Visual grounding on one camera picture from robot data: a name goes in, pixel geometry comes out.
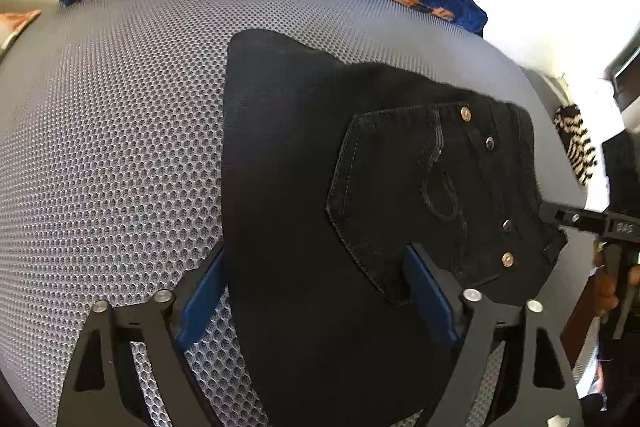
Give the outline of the right hand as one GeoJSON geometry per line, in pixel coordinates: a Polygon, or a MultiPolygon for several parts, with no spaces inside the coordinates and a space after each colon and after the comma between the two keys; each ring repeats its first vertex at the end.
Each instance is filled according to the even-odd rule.
{"type": "Polygon", "coordinates": [[[593,312],[597,317],[604,317],[618,305],[620,299],[616,297],[617,279],[608,274],[605,269],[602,249],[598,249],[593,257],[596,271],[593,279],[593,312]]]}

